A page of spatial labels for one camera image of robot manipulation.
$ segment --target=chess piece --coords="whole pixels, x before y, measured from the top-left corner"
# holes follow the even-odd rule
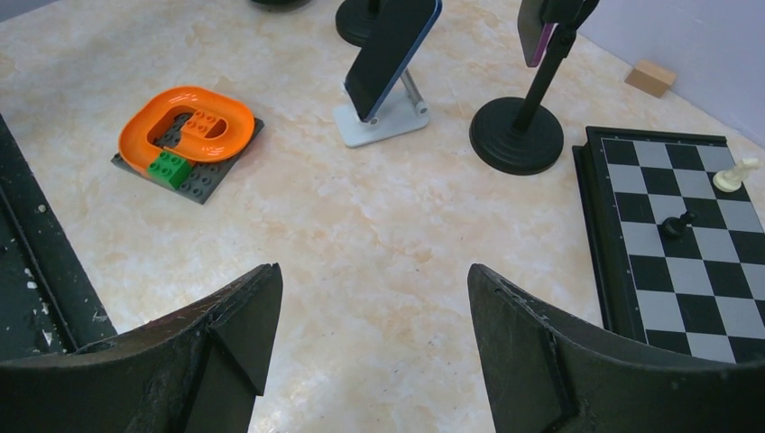
[[[749,174],[762,168],[762,162],[756,158],[744,158],[730,170],[720,171],[712,178],[712,182],[723,192],[734,192],[749,178]]]
[[[681,215],[680,218],[671,216],[665,219],[663,223],[661,223],[660,231],[667,237],[679,239],[685,235],[687,227],[696,221],[697,218],[698,215],[696,212],[692,212],[690,210]]]

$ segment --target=black pawn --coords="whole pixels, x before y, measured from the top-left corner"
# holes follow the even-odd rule
[[[679,239],[683,237],[683,235],[686,233],[687,227],[696,221],[697,218],[698,215],[696,212],[692,212],[690,210],[681,215],[680,218],[671,216],[665,219],[663,223],[661,223],[661,233],[667,237]]]

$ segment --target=wall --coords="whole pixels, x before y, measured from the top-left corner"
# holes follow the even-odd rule
[[[56,0],[0,0],[0,22],[54,1]]]
[[[765,0],[601,0],[581,33],[765,147]]]

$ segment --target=purple phone case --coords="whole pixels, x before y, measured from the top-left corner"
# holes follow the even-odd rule
[[[534,51],[534,57],[531,59],[531,64],[529,65],[532,68],[538,67],[542,62],[542,57],[545,55],[545,50],[548,47],[553,28],[555,28],[555,24],[553,23],[545,23],[545,26],[542,28],[542,35],[539,37],[537,49]]]

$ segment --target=phone stand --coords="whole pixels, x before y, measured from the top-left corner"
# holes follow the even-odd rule
[[[377,22],[383,0],[345,0],[335,14],[337,34],[344,41],[361,47]]]
[[[377,116],[362,122],[353,104],[335,108],[332,115],[347,147],[355,148],[417,131],[430,121],[428,105],[422,99],[408,69],[401,74],[404,89],[393,90],[382,102]]]
[[[470,143],[485,163],[505,173],[528,176],[549,169],[558,160],[563,152],[563,128],[541,102],[571,52],[576,30],[597,4],[598,0],[584,0],[575,16],[558,24],[525,99],[501,97],[475,114]]]

